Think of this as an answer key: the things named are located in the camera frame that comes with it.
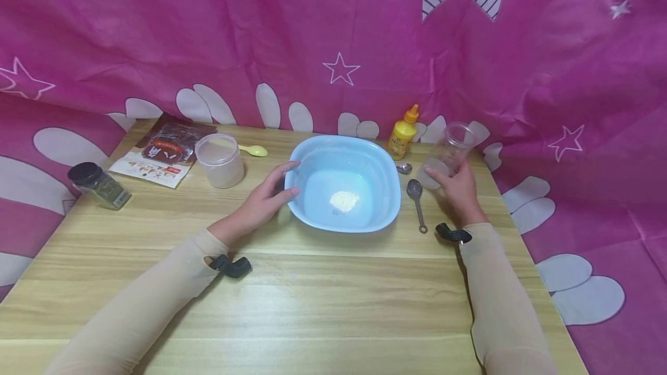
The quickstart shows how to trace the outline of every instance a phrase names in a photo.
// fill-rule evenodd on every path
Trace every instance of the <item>pink curtain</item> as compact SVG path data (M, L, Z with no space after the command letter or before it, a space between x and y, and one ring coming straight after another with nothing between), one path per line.
M446 122L474 122L589 370L662 373L666 9L667 0L0 0L0 130L12 137L0 143L0 172L40 176L54 194L35 200L0 183L12 230L0 231L0 261L17 278L75 199L64 174L83 155L67 148L103 159L134 118L165 111L383 138L418 103L422 142ZM52 217L44 229L23 222L33 212ZM17 232L34 237L18 243ZM0 275L0 286L12 278Z

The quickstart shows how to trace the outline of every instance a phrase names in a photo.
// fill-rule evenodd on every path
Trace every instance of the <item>table surface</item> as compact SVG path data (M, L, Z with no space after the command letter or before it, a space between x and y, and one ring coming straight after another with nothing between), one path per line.
M116 160L148 130L139 121ZM188 235L236 209L273 166L311 134L219 126L264 159L243 153L246 176L227 190L195 165L176 190L119 177L134 194L119 212L84 197L0 305L3 374L41 374L106 302ZM429 146L415 144L404 188ZM499 191L471 155L479 200L535 306L562 374L585 367L554 309ZM425 190L426 225L452 223ZM392 225L375 234L312 229L288 208L255 232L241 253L254 270L219 278L168 326L136 373L145 374L480 374L472 315L456 250L420 234L414 203L402 195Z

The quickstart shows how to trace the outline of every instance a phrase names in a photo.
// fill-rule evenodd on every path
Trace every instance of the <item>snack package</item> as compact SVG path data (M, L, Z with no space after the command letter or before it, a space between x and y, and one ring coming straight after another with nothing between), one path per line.
M213 125L193 124L164 113L109 170L176 188L197 160L197 141L215 131Z

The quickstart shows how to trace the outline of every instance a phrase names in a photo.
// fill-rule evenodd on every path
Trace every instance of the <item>yellow glue bottle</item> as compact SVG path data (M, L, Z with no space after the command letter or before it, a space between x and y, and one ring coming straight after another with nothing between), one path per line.
M391 133L387 143L387 151L394 160L400 160L405 156L412 138L417 134L415 122L419 118L418 108L419 105L415 104L409 111L405 112L403 120L399 120L394 125L394 132Z

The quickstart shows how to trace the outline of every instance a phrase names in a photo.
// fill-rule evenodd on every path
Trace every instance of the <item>plastic container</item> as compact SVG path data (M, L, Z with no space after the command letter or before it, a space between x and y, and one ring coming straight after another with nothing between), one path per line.
M387 151L392 159L396 161L403 159L412 138L417 134L417 128L414 124L419 118L418 108L418 104L413 105L409 111L405 112L403 120L394 124L394 130L391 132L389 142L387 142Z
M132 194L96 163L80 163L67 172L76 189L90 193L101 207L120 210Z
M206 170L211 186L229 188L241 182L245 169L236 139L225 134L203 137L195 145L195 154Z
M444 136L431 149L426 161L417 173L417 179L422 186L435 190L438 182L426 174L426 167L431 167L448 177L458 172L458 167L468 155L468 152L477 144L477 136L469 126L461 122L452 122L445 128Z
M401 185L394 161L373 142L321 135L304 140L285 175L285 188L301 192L288 205L303 223L329 231L377 231L394 221Z

